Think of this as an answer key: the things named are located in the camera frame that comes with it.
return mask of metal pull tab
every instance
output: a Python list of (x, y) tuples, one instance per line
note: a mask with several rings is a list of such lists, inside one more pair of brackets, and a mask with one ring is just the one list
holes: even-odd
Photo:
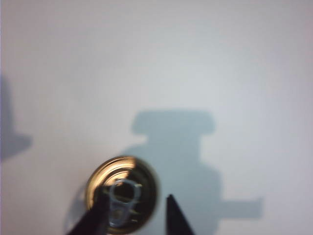
[[(134, 190), (134, 196), (129, 202), (122, 202), (115, 197), (114, 191), (116, 186), (120, 184), (128, 184)], [(133, 213), (132, 209), (141, 195), (141, 184), (128, 179), (116, 180), (110, 187), (110, 216), (109, 222), (111, 227), (121, 227), (123, 226), (130, 215)]]

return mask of black pointed tip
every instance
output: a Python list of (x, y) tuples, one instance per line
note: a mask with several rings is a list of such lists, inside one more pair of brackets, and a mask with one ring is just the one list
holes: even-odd
[(167, 235), (194, 235), (172, 194), (167, 197), (166, 210)]

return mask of white surface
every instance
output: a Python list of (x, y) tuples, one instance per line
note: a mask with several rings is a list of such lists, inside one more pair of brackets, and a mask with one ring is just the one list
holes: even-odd
[[(132, 133), (136, 115), (177, 109), (208, 113), (214, 131), (194, 160), (160, 156), (161, 179), (200, 158), (224, 200), (263, 199), (261, 218), (222, 219), (216, 235), (313, 234), (312, 1), (3, 0), (1, 10), (3, 235), (63, 234), (94, 169), (146, 140)], [(138, 234), (162, 234), (162, 213)]]

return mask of white backdrop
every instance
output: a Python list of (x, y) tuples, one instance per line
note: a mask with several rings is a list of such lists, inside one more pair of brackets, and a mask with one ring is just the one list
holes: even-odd
[(1, 234), (64, 234), (122, 153), (196, 234), (313, 234), (312, 23), (309, 0), (3, 0)]

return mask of can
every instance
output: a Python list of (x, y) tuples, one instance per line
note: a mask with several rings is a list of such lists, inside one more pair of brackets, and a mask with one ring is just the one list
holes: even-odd
[(156, 207), (156, 174), (135, 156), (112, 158), (94, 171), (85, 192), (87, 210), (92, 208), (94, 191), (100, 186), (105, 187), (110, 198), (108, 234), (133, 233), (148, 221)]

